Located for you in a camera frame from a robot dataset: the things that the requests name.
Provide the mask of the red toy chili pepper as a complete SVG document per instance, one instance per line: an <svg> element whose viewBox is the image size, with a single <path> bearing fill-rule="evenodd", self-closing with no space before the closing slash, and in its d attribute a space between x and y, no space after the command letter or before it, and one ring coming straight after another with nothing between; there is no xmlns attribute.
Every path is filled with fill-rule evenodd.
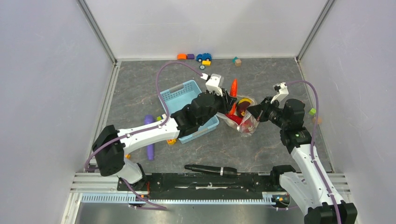
<svg viewBox="0 0 396 224"><path fill-rule="evenodd" d="M226 114L226 117L235 122L237 125L242 123L242 118L234 114Z"/></svg>

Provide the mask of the clear polka dot zip bag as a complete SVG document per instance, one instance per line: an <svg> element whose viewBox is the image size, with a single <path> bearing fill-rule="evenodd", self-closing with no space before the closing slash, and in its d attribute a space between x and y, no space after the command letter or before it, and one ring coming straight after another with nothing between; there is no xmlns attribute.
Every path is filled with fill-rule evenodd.
<svg viewBox="0 0 396 224"><path fill-rule="evenodd" d="M250 106L256 105L257 102L254 98L248 97L248 96L243 96L243 95L237 95L237 102L242 98L249 98L252 100L252 104ZM235 122L233 122L232 120L230 120L229 118L226 117L226 115L222 114L222 113L217 113L216 116L219 119L222 119L223 121L225 121L225 123L230 126L232 129L236 130L237 132L239 132L241 134L242 137L249 137L252 134L243 134L240 132L240 125L237 125ZM246 110L245 116L242 118L242 122L247 120L247 119L254 119L254 117Z"/></svg>

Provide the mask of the dark red toy beet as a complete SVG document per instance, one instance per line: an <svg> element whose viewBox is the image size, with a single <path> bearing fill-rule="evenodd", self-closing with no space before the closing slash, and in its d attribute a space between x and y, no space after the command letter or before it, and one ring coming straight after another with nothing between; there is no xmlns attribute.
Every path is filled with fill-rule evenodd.
<svg viewBox="0 0 396 224"><path fill-rule="evenodd" d="M236 104L236 114L237 116L243 118L245 116L246 110L247 108L250 106L251 104L248 102L243 102L243 103L237 103Z"/></svg>

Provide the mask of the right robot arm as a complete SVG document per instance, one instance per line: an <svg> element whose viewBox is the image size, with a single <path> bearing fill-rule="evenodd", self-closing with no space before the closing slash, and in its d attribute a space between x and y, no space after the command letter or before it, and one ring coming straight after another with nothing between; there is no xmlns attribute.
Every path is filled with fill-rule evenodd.
<svg viewBox="0 0 396 224"><path fill-rule="evenodd" d="M288 99L279 102L265 98L247 111L259 122L270 121L280 128L281 142L300 168L301 180L291 165L273 167L270 185L285 189L304 215L306 224L354 224L358 211L347 203L332 184L320 162L310 132L304 127L305 104Z"/></svg>

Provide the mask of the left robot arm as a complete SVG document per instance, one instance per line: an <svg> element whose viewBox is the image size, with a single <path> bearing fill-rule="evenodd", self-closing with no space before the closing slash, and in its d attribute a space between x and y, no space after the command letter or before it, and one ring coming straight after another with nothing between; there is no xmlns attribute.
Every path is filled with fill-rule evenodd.
<svg viewBox="0 0 396 224"><path fill-rule="evenodd" d="M101 176L116 175L126 180L135 190L143 189L147 178L137 163L126 159L134 150L160 141L191 135L217 113L231 111L237 98L226 91L222 95L203 92L190 104L161 121L129 129L106 126L92 145L92 155Z"/></svg>

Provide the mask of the yellow toy pear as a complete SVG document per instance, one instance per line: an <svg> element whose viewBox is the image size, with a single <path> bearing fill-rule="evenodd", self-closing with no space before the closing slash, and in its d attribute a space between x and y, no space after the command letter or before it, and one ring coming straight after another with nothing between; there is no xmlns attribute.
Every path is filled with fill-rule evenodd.
<svg viewBox="0 0 396 224"><path fill-rule="evenodd" d="M242 99L240 99L239 101L238 101L238 103L243 103L243 102L248 102L248 103L252 103L252 100L251 99L249 99L249 98L242 98Z"/></svg>

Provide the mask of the orange toy carrot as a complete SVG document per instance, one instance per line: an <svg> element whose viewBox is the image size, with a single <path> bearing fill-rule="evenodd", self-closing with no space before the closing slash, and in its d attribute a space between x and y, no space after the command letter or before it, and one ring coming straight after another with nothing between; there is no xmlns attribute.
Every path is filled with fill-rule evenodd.
<svg viewBox="0 0 396 224"><path fill-rule="evenodd" d="M229 115L234 115L236 111L237 92L238 92L238 80L235 78L232 82L231 91L230 91L230 96L234 98L234 102L229 112Z"/></svg>

